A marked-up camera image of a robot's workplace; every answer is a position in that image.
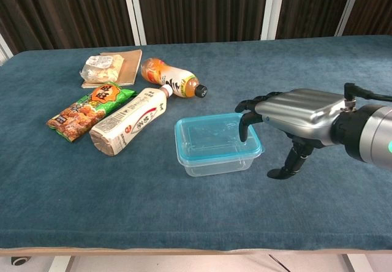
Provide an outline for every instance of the black bottle cap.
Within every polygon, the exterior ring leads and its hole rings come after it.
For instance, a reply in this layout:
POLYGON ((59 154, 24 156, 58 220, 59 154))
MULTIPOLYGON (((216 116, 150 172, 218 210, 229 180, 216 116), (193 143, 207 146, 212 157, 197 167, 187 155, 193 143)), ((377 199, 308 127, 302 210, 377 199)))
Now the black bottle cap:
POLYGON ((196 86, 195 88, 195 95, 197 97, 203 98, 205 97, 207 94, 207 87, 205 87, 204 85, 199 84, 198 86, 196 86))

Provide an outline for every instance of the cardboard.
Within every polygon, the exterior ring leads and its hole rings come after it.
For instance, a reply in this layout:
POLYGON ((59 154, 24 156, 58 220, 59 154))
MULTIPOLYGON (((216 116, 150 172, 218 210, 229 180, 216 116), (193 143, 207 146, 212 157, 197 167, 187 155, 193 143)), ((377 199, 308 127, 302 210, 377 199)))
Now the cardboard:
MULTIPOLYGON (((118 75, 118 79, 115 82, 120 86, 135 84, 135 79, 141 60, 141 50, 123 51, 119 53, 101 53, 100 55, 121 55, 124 58, 124 62, 118 75)), ((102 85, 102 83, 90 83, 84 81, 81 87, 96 88, 100 85, 102 85)))

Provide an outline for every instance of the caster wheel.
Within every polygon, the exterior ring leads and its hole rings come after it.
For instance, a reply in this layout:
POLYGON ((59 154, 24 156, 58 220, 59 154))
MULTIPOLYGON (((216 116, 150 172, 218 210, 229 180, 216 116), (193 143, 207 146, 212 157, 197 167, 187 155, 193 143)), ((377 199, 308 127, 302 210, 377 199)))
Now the caster wheel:
POLYGON ((11 257, 11 265, 20 266, 30 260, 31 257, 11 257))

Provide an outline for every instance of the plastic bottle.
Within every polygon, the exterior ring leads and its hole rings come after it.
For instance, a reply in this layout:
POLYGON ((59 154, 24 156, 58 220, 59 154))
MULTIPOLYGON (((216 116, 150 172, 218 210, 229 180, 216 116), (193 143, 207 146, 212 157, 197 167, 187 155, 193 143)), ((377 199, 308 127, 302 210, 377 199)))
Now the plastic bottle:
POLYGON ((151 83, 169 84, 177 96, 205 97, 207 94, 207 87, 199 84, 192 72, 166 65, 157 58, 149 58, 141 65, 141 75, 151 83))
POLYGON ((90 136, 97 149, 115 156, 152 120, 166 110, 166 101, 173 94, 170 85, 145 88, 131 102, 97 123, 90 136))

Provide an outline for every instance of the bottle cap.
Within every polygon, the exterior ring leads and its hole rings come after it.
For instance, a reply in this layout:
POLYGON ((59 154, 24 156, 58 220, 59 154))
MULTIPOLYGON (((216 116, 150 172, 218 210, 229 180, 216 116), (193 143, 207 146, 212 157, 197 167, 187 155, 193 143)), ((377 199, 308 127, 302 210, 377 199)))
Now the bottle cap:
POLYGON ((162 85, 160 89, 166 91, 166 97, 169 98, 173 94, 173 88, 169 84, 162 85))
POLYGON ((196 86, 195 88, 195 95, 197 97, 203 98, 205 97, 207 94, 207 87, 205 87, 204 85, 199 84, 198 86, 196 86))

